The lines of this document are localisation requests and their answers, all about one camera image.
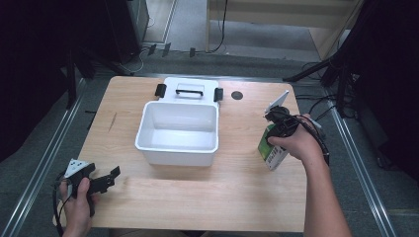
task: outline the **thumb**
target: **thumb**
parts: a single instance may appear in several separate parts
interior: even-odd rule
[[[286,147],[288,145],[288,140],[284,139],[282,137],[277,137],[277,136],[271,136],[268,138],[268,142],[276,145],[276,146],[284,146]]]

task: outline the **forearm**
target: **forearm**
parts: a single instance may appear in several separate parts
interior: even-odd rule
[[[333,190],[329,167],[319,157],[303,162],[307,174],[305,236],[351,236]]]

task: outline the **right hand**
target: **right hand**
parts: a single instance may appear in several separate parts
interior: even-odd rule
[[[309,114],[303,115],[306,118],[310,118]],[[309,126],[312,127],[310,121],[306,118],[301,117],[302,122],[306,122]],[[271,136],[268,138],[269,143],[273,145],[278,145],[286,148],[290,154],[301,160],[302,163],[307,162],[308,160],[321,158],[323,159],[323,153],[317,141],[312,137],[308,131],[300,124],[296,129],[295,133],[289,137],[275,137]]]

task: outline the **finger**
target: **finger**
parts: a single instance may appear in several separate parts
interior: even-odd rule
[[[77,196],[85,197],[87,192],[89,191],[89,187],[90,187],[90,180],[88,178],[83,178],[79,184],[79,187],[77,190]]]
[[[59,192],[61,193],[61,198],[67,199],[68,197],[68,186],[67,181],[62,180],[61,184],[59,185]]]

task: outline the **white plastic container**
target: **white plastic container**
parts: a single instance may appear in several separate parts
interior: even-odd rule
[[[169,77],[164,84],[164,98],[144,107],[136,148],[150,164],[210,166],[218,149],[218,102],[213,101],[218,83]]]

